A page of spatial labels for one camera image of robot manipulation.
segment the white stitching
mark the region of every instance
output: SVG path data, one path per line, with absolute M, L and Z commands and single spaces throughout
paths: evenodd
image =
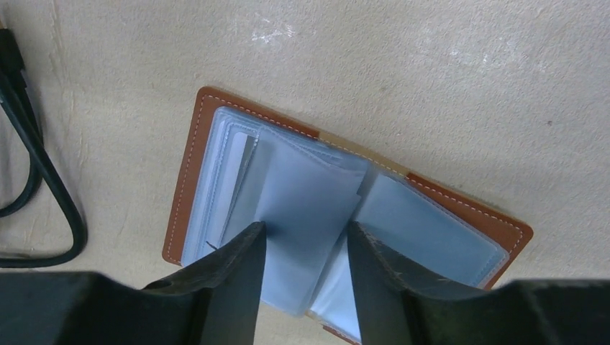
M 441 196 L 444 196 L 444 197 L 446 197 L 447 199 L 453 200 L 453 201 L 455 201 L 455 202 L 457 202 L 457 203 L 459 203 L 459 204 L 462 204 L 462 205 L 464 205 L 464 206 L 466 206 L 466 207 L 469 207 L 469 208 L 470 208 L 470 209 L 472 209 L 473 211 L 477 211 L 477 212 L 479 212 L 479 213 L 483 214 L 484 216 L 490 217 L 490 218 L 492 218 L 492 219 L 496 219 L 497 221 L 500 221 L 500 222 L 502 222 L 502 223 L 508 224 L 509 226 L 512 226 L 513 228 L 515 228 L 515 229 L 516 229 L 516 230 L 519 232 L 519 239 L 517 239 L 517 241 L 515 242 L 515 245 L 514 245 L 514 246 L 513 246 L 513 248 L 512 248 L 512 249 L 509 251 L 509 255 L 510 255 L 510 254 L 511 254 L 511 253 L 512 253 L 512 252 L 513 252 L 513 251 L 514 251 L 516 248 L 517 248 L 517 246 L 519 246 L 519 243 L 520 243 L 520 242 L 521 242 L 521 240 L 523 239 L 523 230 L 521 230 L 521 228 L 519 228 L 518 226 L 514 225 L 513 223 L 510 223 L 510 222 L 505 221 L 505 220 L 503 220 L 503 219 L 499 219 L 499 218 L 498 218 L 498 217 L 496 217 L 496 216 L 492 216 L 491 214 L 489 214 L 489 213 L 487 213 L 487 212 L 484 212 L 484 211 L 482 211 L 482 210 L 479 210 L 478 208 L 472 207 L 472 206 L 470 206 L 470 205 L 468 205 L 467 203 L 464 203 L 464 202 L 462 202 L 462 201 L 455 200 L 455 198 L 452 198 L 452 197 L 450 197 L 450 196 L 448 196 L 448 195 L 445 195 L 443 192 L 441 192 L 441 191 L 439 191 L 439 190 L 436 190 L 436 189 L 434 189 L 434 188 L 431 188 L 431 187 L 429 187 L 428 185 L 424 185 L 424 184 L 422 184 L 422 183 L 420 183 L 420 182 L 418 182 L 418 181 L 415 181 L 415 180 L 414 180 L 414 179 L 412 179 L 412 178 L 406 177 L 406 179 L 407 179 L 407 180 L 409 180 L 409 181 L 411 181 L 411 182 L 413 182 L 413 183 L 416 183 L 417 185 L 422 186 L 423 188 L 426 188 L 426 189 L 428 189 L 428 190 L 431 190 L 431 191 L 433 191 L 433 192 L 435 192 L 435 193 L 439 193 Z
M 264 120 L 270 121 L 271 123 L 274 123 L 274 124 L 279 124 L 280 126 L 282 126 L 282 127 L 284 127 L 284 128 L 287 128 L 287 129 L 290 129 L 290 130 L 291 130 L 291 131 L 293 131 L 293 132 L 297 132 L 297 133 L 299 133 L 299 134 L 306 135 L 306 136 L 308 136 L 308 137 L 310 137 L 310 138 L 312 138 L 312 139 L 316 139 L 316 138 L 313 138 L 313 136 L 311 136 L 310 134 L 307 134 L 307 133 L 305 133 L 305 132 L 299 131 L 298 129 L 295 129 L 295 128 L 293 128 L 292 126 L 289 126 L 289 125 L 283 124 L 283 123 L 281 123 L 281 122 L 279 122 L 279 121 L 274 121 L 274 120 L 272 120 L 272 119 L 268 118 L 267 116 L 264 116 L 264 115 L 262 115 L 262 114 L 259 114 L 259 113 L 255 112 L 255 111 L 251 111 L 251 110 L 249 110 L 249 109 L 246 109 L 246 108 L 244 108 L 243 106 L 238 106 L 237 104 L 234 104 L 234 103 L 232 103 L 232 102 L 230 102 L 230 101 L 225 101 L 224 99 L 222 99 L 222 98 L 220 98 L 220 97 L 218 97 L 218 96 L 212 96 L 212 95 L 203 95 L 203 96 L 201 97 L 201 106 L 199 107 L 199 113 L 197 114 L 197 123 L 195 124 L 195 131 L 194 131 L 194 133 L 193 133 L 193 139 L 191 140 L 191 149 L 189 150 L 189 152 L 188 152 L 188 158 L 186 159 L 186 167 L 185 167 L 185 169 L 184 169 L 184 177 L 182 178 L 182 186 L 180 187 L 180 194 L 178 195 L 178 203 L 176 204 L 176 213 L 175 213 L 175 215 L 174 215 L 174 219 L 173 219 L 173 225 L 172 225 L 172 232 L 171 232 L 171 234 L 170 234 L 170 241 L 169 241 L 169 243 L 168 243 L 168 250 L 167 250 L 168 259 L 169 259 L 170 261 L 172 261 L 172 262 L 176 263 L 176 264 L 179 264 L 180 262 L 179 262 L 177 259 L 174 259 L 174 258 L 172 258 L 172 257 L 171 257 L 171 254 L 170 254 L 170 249 L 171 249 L 171 245 L 172 245 L 172 241 L 173 241 L 173 234 L 174 234 L 174 232 L 175 232 L 175 230 L 176 230 L 176 222 L 177 222 L 177 220 L 178 220 L 178 210 L 180 210 L 180 204 L 181 204 L 181 202 L 182 202 L 182 193 L 184 192 L 184 184 L 186 183 L 186 175 L 187 175 L 187 173 L 188 173 L 188 167 L 189 167 L 189 166 L 190 166 L 190 164 L 191 164 L 191 155 L 193 154 L 193 148 L 194 148 L 194 145 L 195 145 L 195 138 L 197 138 L 197 129 L 199 128 L 199 119 L 201 118 L 201 112 L 204 110 L 204 99 L 205 99 L 206 97 L 209 97 L 209 98 L 214 98 L 214 99 L 216 99 L 216 100 L 218 100 L 218 101 L 221 101 L 222 103 L 229 104 L 229 105 L 230 105 L 230 106 L 232 106 L 233 108 L 238 108 L 238 109 L 241 109 L 241 110 L 243 110 L 243 111 L 245 111 L 245 112 L 247 112 L 247 113 L 249 113 L 249 114 L 254 114 L 254 115 L 258 116 L 258 117 L 260 117 L 261 119 L 264 119 Z M 471 205 L 468 205 L 467 203 L 464 203 L 464 202 L 459 201 L 459 200 L 456 200 L 455 198 L 452 198 L 452 197 L 450 197 L 450 196 L 448 196 L 448 195 L 445 195 L 443 192 L 440 192 L 440 191 L 438 191 L 438 190 L 435 190 L 434 188 L 431 188 L 431 187 L 429 187 L 428 185 L 424 185 L 424 184 L 422 184 L 422 183 L 420 183 L 420 182 L 418 182 L 418 181 L 415 181 L 415 180 L 413 180 L 412 178 L 409 178 L 409 177 L 405 176 L 404 174 L 399 173 L 399 172 L 398 172 L 398 171 L 396 171 L 395 169 L 392 169 L 391 167 L 389 167 L 389 166 L 387 166 L 387 165 L 384 165 L 384 164 L 382 164 L 382 163 L 380 163 L 380 162 L 378 162 L 378 161 L 374 160 L 373 158 L 366 157 L 365 155 L 362 155 L 362 154 L 360 154 L 360 153 L 354 152 L 354 151 L 352 151 L 351 149 L 348 149 L 348 148 L 346 148 L 346 147 L 342 147 L 342 146 L 339 146 L 339 145 L 337 145 L 337 144 L 333 144 L 332 142 L 329 142 L 329 141 L 324 140 L 324 139 L 322 139 L 322 138 L 317 138 L 317 139 L 318 139 L 318 140 L 320 140 L 321 142 L 325 142 L 325 143 L 330 144 L 330 145 L 332 145 L 332 146 L 334 146 L 334 147 L 338 147 L 338 148 L 340 148 L 341 150 L 347 151 L 347 152 L 349 152 L 349 153 L 352 153 L 352 154 L 354 154 L 354 155 L 357 155 L 357 156 L 359 156 L 359 157 L 362 157 L 362 158 L 364 158 L 364 159 L 366 159 L 366 160 L 370 160 L 371 162 L 373 162 L 373 163 L 375 163 L 375 164 L 377 164 L 377 165 L 380 165 L 381 167 L 384 167 L 384 168 L 386 168 L 386 169 L 388 169 L 388 170 L 392 171 L 393 173 L 396 173 L 396 174 L 398 174 L 399 176 L 401 176 L 401 177 L 403 177 L 403 178 L 406 178 L 407 180 L 410 180 L 411 182 L 416 183 L 417 185 L 422 186 L 423 188 L 426 188 L 426 189 L 429 189 L 429 190 L 431 190 L 431 191 L 433 191 L 433 192 L 439 193 L 441 196 L 444 196 L 444 197 L 446 197 L 446 198 L 448 198 L 448 199 L 450 199 L 450 200 L 452 200 L 452 201 L 455 201 L 456 203 L 459 203 L 459 204 L 461 204 L 461 205 L 464 205 L 464 206 L 466 206 L 466 207 L 469 207 L 469 208 L 471 208 L 473 211 L 477 211 L 477 212 L 479 212 L 479 213 L 483 214 L 484 216 L 487 216 L 487 217 L 492 218 L 492 219 L 496 219 L 497 221 L 500 221 L 500 222 L 502 222 L 502 223 L 505 223 L 505 224 L 508 224 L 508 225 L 512 226 L 513 228 L 515 228 L 515 229 L 516 229 L 516 230 L 519 232 L 519 239 L 517 239 L 517 241 L 515 242 L 515 245 L 514 245 L 514 246 L 513 246 L 513 248 L 512 248 L 512 249 L 509 251 L 509 255 L 510 255 L 510 254 L 511 254 L 511 253 L 512 253 L 512 252 L 513 252 L 513 251 L 514 251 L 514 250 L 515 250 L 515 249 L 516 249 L 518 246 L 519 246 L 519 243 L 520 243 L 520 242 L 521 242 L 521 240 L 523 239 L 523 231 L 522 231 L 522 230 L 521 230 L 521 229 L 520 229 L 518 226 L 515 226 L 515 225 L 513 225 L 512 223 L 509 223 L 508 221 L 505 221 L 505 220 L 503 220 L 503 219 L 499 219 L 498 217 L 496 217 L 496 216 L 492 216 L 491 214 L 489 214 L 489 213 L 487 213 L 487 212 L 483 212 L 482 210 L 479 210 L 478 208 L 472 207 Z

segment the black cable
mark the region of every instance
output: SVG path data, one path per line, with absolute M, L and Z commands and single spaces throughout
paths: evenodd
M 12 33 L 4 29 L 0 23 L 0 103 L 4 112 L 19 138 L 29 152 L 30 171 L 26 188 L 13 202 L 7 212 L 21 208 L 35 193 L 40 178 L 45 182 L 55 196 L 63 214 L 68 220 L 72 231 L 72 247 L 59 255 L 51 257 L 33 257 L 28 259 L 1 258 L 0 267 L 31 268 L 48 267 L 72 260 L 79 255 L 87 243 L 87 229 L 74 205 L 70 193 L 55 170 L 42 144 L 42 132 L 37 125 L 34 111 L 25 91 L 26 85 L 22 77 L 23 59 Z

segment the wallet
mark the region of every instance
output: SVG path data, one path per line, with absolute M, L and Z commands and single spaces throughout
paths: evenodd
M 532 238 L 521 221 L 346 139 L 212 87 L 196 99 L 163 258 L 187 266 L 267 224 L 261 300 L 360 341 L 344 227 L 490 288 Z

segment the beige surface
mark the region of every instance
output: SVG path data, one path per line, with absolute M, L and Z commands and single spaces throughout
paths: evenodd
M 534 239 L 504 281 L 609 275 L 607 1 L 2 4 L 40 97 L 47 148 L 91 231 L 82 256 L 58 269 L 136 287 L 174 271 L 160 250 L 195 93 L 211 84 L 530 223 Z M 4 202 L 27 171 L 4 116 L 0 164 Z M 0 220 L 3 248 L 68 242 L 45 187 Z M 257 340 L 334 339 L 264 308 Z

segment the brown leather cover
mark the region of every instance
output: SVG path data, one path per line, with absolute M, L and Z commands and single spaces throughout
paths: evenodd
M 191 207 L 203 162 L 206 143 L 214 112 L 221 106 L 230 106 L 271 124 L 289 129 L 312 139 L 339 147 L 353 154 L 369 159 L 371 162 L 403 176 L 415 188 L 441 206 L 477 228 L 500 244 L 510 255 L 508 262 L 491 278 L 486 288 L 490 288 L 523 250 L 532 238 L 532 228 L 525 223 L 502 214 L 467 196 L 450 190 L 406 167 L 381 157 L 370 150 L 360 147 L 346 139 L 315 129 L 297 120 L 279 114 L 271 109 L 245 100 L 212 87 L 199 90 L 191 121 L 191 130 L 184 149 L 184 157 L 178 174 L 176 192 L 173 198 L 168 231 L 165 235 L 163 258 L 173 264 L 180 264 L 186 228 L 191 216 Z

